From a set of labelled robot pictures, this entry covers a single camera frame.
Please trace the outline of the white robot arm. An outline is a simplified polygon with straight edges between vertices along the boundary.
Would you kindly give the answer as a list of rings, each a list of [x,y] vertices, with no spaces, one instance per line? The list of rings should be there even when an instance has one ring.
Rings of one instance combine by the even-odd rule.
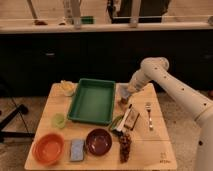
[[[201,127],[194,171],[213,171],[213,100],[200,94],[167,70],[169,62],[164,57],[145,58],[130,82],[130,94],[140,91],[150,81],[155,81],[171,98],[189,112]]]

